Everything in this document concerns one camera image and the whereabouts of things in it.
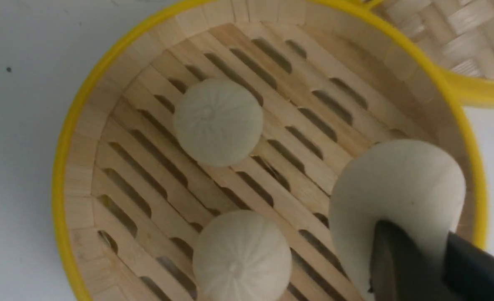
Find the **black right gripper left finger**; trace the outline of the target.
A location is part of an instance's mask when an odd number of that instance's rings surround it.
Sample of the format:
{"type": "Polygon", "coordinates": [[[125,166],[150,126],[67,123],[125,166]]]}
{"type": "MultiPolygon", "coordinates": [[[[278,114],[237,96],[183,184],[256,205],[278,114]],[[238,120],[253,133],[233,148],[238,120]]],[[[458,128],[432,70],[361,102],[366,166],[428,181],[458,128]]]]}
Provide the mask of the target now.
{"type": "Polygon", "coordinates": [[[448,289],[416,244],[397,225],[381,220],[374,229],[369,264],[376,301],[445,301],[448,289]]]}

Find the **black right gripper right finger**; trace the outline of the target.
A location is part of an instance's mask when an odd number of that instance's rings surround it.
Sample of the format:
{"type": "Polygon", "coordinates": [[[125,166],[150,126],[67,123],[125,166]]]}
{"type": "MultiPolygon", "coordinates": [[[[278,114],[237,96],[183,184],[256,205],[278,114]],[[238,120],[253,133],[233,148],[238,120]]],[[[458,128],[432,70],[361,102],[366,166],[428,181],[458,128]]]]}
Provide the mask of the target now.
{"type": "Polygon", "coordinates": [[[465,301],[494,301],[494,256],[451,232],[443,281],[465,301]]]}

